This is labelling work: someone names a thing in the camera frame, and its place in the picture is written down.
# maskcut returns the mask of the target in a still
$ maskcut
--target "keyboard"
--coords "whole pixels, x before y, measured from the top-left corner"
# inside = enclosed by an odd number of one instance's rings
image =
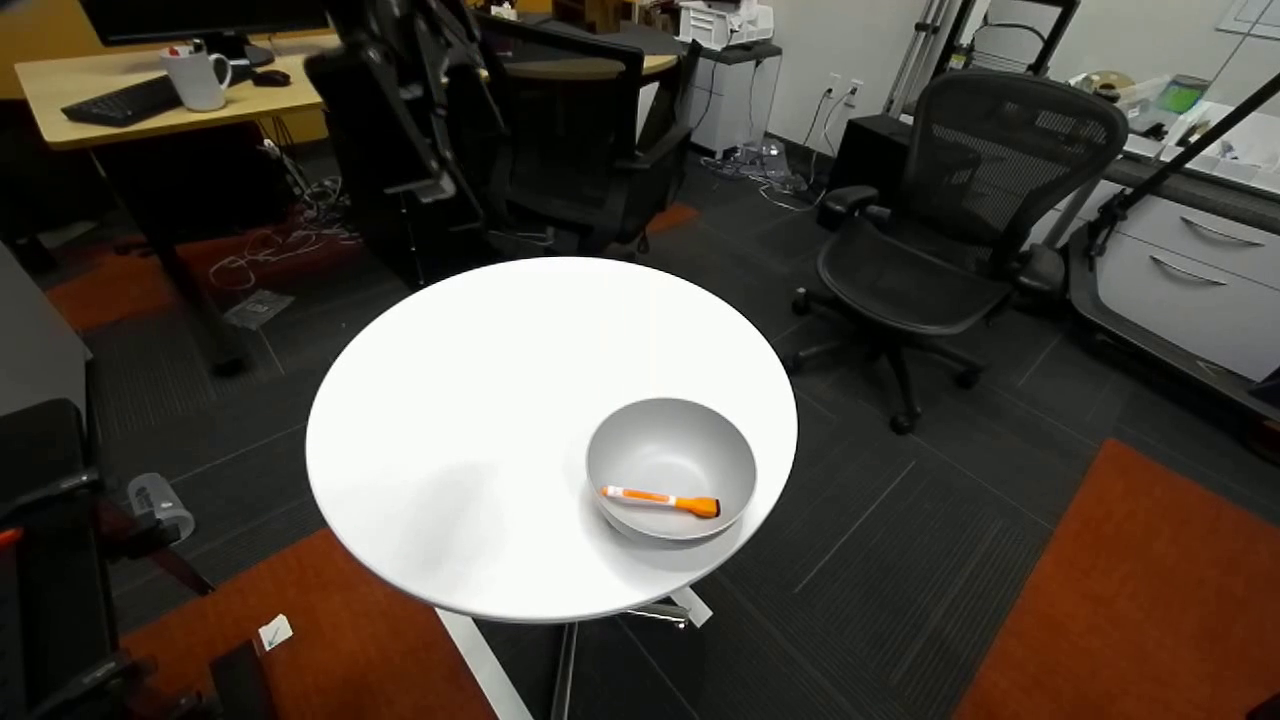
[[[174,96],[167,78],[150,78],[150,81],[140,81],[140,85],[111,89],[105,96],[89,96],[81,103],[66,103],[65,118],[81,121],[81,126],[129,127],[129,126],[140,126],[147,118],[172,111],[179,103],[182,102]]]

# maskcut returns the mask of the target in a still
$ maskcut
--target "table top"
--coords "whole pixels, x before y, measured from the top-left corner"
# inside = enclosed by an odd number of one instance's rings
[[[693,544],[622,538],[586,494],[590,429],[642,398],[727,417],[742,517]],[[437,608],[513,626],[615,617],[696,585],[767,522],[796,460],[772,344],[720,298],[618,261],[513,261],[370,322],[307,417],[314,504],[347,553]]]
[[[65,118],[65,108],[76,102],[161,78],[165,74],[161,47],[33,62],[33,64],[17,64],[17,78],[24,85],[27,108],[47,147],[92,147],[92,144],[125,144],[142,137],[172,137],[172,132],[241,126],[241,121],[275,118],[275,111],[321,108],[321,96],[305,74],[305,62],[311,52],[337,47],[337,36],[294,34],[294,36],[281,36],[269,47],[275,52],[270,69],[282,69],[291,78],[286,89],[254,89],[244,81],[229,89],[229,103],[215,111],[172,108],[129,127],[76,126]]]

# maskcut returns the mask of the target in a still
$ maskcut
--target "white bowl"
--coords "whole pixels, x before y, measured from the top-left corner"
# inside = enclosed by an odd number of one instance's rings
[[[742,434],[693,400],[657,398],[622,403],[586,440],[586,483],[598,511],[639,538],[702,540],[723,531],[756,494],[756,457]],[[602,497],[609,483],[665,497],[715,497],[720,517],[639,510]]]

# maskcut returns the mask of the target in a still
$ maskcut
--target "dark gray carpet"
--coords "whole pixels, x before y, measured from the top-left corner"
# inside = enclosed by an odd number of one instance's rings
[[[815,285],[824,243],[803,212],[702,169],[680,199],[696,219],[657,241],[667,273],[720,291],[776,344],[828,334],[789,311],[789,291]],[[401,298],[370,261],[307,287],[244,334],[253,371],[235,382],[204,371],[182,317],[92,335],[108,477],[172,477],[199,517],[182,553],[213,579],[321,527],[301,457],[307,400],[333,355]],[[992,359],[981,390],[954,392],[919,369],[916,436],[885,426],[885,369],[803,371],[791,488],[699,585],[715,622],[699,634],[586,626],[577,718],[949,718],[1105,436],[1280,522],[1275,463],[1251,457],[1219,410],[1083,339],[1068,317],[1004,311],[966,339]],[[142,565],[111,579],[125,627],[182,601]],[[557,634],[483,634],[538,718]]]

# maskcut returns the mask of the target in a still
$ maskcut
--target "round white table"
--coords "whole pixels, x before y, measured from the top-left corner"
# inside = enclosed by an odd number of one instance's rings
[[[683,398],[756,453],[742,517],[693,544],[622,538],[583,450],[618,403]],[[338,544],[437,608],[577,626],[673,595],[762,523],[796,457],[796,398],[720,298],[618,261],[513,261],[370,322],[325,375],[307,477]]]

